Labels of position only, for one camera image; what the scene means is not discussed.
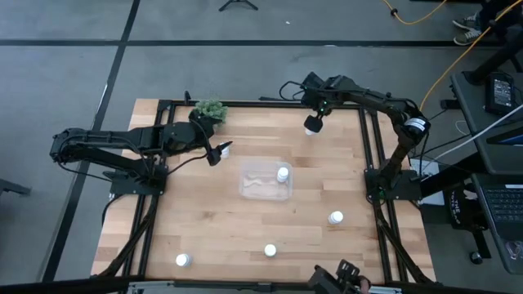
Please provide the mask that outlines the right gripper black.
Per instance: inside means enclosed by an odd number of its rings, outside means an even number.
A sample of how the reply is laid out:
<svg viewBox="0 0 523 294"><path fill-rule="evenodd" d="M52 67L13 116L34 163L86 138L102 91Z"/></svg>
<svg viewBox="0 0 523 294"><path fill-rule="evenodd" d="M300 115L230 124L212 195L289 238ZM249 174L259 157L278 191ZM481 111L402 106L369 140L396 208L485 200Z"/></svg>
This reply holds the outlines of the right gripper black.
<svg viewBox="0 0 523 294"><path fill-rule="evenodd" d="M323 128L323 116L332 113L334 107L344 105L346 99L342 93L346 90L346 83L349 78L343 75L327 78L323 80L314 72L310 72L303 80L301 89L303 95L301 104L307 106L316 112L316 117L309 115L305 122L304 128L319 133Z"/></svg>

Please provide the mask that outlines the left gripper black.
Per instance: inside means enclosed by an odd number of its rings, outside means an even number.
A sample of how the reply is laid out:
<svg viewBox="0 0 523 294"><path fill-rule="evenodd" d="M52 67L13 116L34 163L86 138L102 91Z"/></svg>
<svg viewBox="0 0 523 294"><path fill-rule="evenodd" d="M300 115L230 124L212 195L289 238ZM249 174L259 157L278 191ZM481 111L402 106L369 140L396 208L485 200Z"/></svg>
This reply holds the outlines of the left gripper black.
<svg viewBox="0 0 523 294"><path fill-rule="evenodd" d="M221 149L228 148L232 141L222 142L211 149L209 138L214 134L214 125L215 119L207 116L163 125L163 152L173 156L204 148L209 165L216 166L221 161Z"/></svg>

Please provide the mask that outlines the clear plastic basket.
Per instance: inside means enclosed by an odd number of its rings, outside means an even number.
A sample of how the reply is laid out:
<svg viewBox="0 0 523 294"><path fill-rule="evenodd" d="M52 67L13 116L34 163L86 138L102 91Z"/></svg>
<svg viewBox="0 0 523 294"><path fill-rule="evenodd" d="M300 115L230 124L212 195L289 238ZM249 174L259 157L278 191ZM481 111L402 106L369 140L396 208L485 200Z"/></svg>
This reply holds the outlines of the clear plastic basket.
<svg viewBox="0 0 523 294"><path fill-rule="evenodd" d="M277 181L280 167L289 169L288 180ZM239 176L239 193L252 200L286 201L293 195L293 167L279 161L250 160L242 163Z"/></svg>

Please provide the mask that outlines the green potted plant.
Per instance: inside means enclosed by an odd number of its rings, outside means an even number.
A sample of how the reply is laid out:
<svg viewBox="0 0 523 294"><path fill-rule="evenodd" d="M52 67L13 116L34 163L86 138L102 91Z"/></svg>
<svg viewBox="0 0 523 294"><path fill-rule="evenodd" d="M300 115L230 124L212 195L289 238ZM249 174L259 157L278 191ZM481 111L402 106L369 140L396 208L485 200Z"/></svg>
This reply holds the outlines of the green potted plant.
<svg viewBox="0 0 523 294"><path fill-rule="evenodd" d="M195 108L202 114L210 118L219 119L221 124L226 122L228 107L219 100L201 100L195 104Z"/></svg>

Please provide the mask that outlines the dark grey desk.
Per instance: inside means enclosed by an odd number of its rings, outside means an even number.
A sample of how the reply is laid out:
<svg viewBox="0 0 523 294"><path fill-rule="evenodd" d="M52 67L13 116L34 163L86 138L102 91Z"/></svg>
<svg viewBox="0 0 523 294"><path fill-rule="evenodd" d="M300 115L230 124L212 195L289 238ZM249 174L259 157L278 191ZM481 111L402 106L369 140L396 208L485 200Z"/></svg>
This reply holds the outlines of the dark grey desk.
<svg viewBox="0 0 523 294"><path fill-rule="evenodd" d="M485 111L485 85L470 84L467 75L451 78L477 147L480 169L472 174L523 176L523 103L505 115Z"/></svg>

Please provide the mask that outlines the black round bag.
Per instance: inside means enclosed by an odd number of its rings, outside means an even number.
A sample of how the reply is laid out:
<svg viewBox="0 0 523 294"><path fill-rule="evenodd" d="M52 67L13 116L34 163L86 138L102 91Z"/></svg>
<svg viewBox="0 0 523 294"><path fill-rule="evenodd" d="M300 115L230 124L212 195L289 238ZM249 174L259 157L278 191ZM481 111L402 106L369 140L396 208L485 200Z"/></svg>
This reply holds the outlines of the black round bag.
<svg viewBox="0 0 523 294"><path fill-rule="evenodd" d="M479 200L467 198L464 189L451 190L445 205L449 212L450 224L454 229L470 232L488 229Z"/></svg>

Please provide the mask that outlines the person's shoe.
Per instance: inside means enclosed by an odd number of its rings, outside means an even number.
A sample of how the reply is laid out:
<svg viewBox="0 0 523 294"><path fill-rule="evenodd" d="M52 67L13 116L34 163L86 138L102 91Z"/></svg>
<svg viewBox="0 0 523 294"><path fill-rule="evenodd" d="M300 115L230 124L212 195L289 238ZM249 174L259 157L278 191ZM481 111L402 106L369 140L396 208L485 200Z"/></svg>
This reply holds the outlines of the person's shoe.
<svg viewBox="0 0 523 294"><path fill-rule="evenodd" d="M480 24L478 13L475 13L470 16L466 16L462 19L452 20L452 23L461 29L467 29L467 30L480 30L481 29L481 24Z"/></svg>
<svg viewBox="0 0 523 294"><path fill-rule="evenodd" d="M457 34L453 41L456 45L467 46L473 44L481 35L482 32L480 30L472 29Z"/></svg>

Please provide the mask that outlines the black power adapter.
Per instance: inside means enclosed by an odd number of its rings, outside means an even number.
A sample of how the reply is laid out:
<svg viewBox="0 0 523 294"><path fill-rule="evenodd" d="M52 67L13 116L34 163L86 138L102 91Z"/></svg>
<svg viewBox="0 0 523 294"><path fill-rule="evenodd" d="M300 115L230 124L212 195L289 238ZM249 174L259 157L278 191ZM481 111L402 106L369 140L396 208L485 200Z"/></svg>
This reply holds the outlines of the black power adapter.
<svg viewBox="0 0 523 294"><path fill-rule="evenodd" d="M505 115L516 107L514 80L503 72L491 73L485 83L485 111Z"/></svg>

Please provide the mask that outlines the black laptop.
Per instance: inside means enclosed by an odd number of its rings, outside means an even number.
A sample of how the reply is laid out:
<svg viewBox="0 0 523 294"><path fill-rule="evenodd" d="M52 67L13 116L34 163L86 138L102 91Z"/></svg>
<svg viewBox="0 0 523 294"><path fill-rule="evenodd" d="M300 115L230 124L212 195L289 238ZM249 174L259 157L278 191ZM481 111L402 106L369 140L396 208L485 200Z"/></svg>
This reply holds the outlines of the black laptop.
<svg viewBox="0 0 523 294"><path fill-rule="evenodd" d="M523 275L523 176L475 173L471 180L503 267Z"/></svg>

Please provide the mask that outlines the person's leg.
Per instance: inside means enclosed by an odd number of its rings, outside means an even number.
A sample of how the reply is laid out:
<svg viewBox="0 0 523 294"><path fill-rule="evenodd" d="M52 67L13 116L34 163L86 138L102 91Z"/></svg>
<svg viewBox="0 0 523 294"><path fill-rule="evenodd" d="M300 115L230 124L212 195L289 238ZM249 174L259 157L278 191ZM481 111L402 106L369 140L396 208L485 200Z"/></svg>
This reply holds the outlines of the person's leg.
<svg viewBox="0 0 523 294"><path fill-rule="evenodd" d="M514 4L517 0L486 0L479 11L479 24L482 31L489 27L489 22L495 20L507 7ZM523 1L515 5L496 24L504 28L516 25L523 17Z"/></svg>

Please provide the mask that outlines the black aluminium table frame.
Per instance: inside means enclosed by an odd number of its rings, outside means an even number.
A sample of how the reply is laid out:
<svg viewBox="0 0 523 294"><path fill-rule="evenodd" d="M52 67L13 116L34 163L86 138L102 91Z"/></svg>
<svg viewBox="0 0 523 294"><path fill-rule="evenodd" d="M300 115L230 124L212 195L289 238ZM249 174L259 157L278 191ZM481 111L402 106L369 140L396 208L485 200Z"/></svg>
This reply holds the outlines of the black aluminium table frame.
<svg viewBox="0 0 523 294"><path fill-rule="evenodd" d="M176 171L159 199L152 236L141 240L131 274L191 287L251 288L257 292L304 289L316 265L334 271L340 260L358 266L372 282L384 270L400 277L391 248L382 250L373 208L365 197L364 170L391 155L397 138L389 118L348 105L308 136L308 110L288 103L233 101L213 143L232 141L229 158L215 167L199 152L168 160ZM286 201L246 199L240 168L250 160L293 167ZM344 215L331 225L331 212ZM277 248L274 257L265 245ZM189 254L191 265L176 257Z"/></svg>

